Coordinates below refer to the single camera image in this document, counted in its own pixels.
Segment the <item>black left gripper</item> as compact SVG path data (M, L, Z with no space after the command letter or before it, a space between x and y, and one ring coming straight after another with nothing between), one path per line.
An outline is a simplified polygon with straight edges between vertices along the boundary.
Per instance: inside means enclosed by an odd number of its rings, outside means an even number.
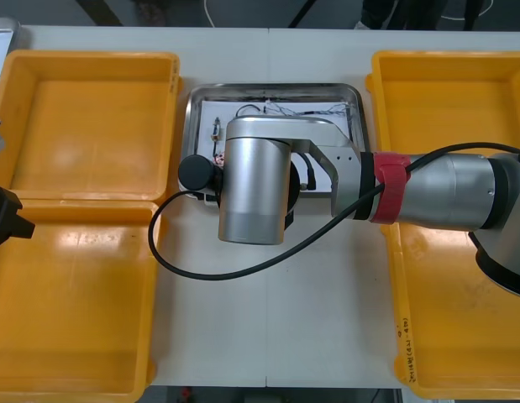
M13 192L0 187L0 245L10 238L32 238L35 225L19 216L22 208Z

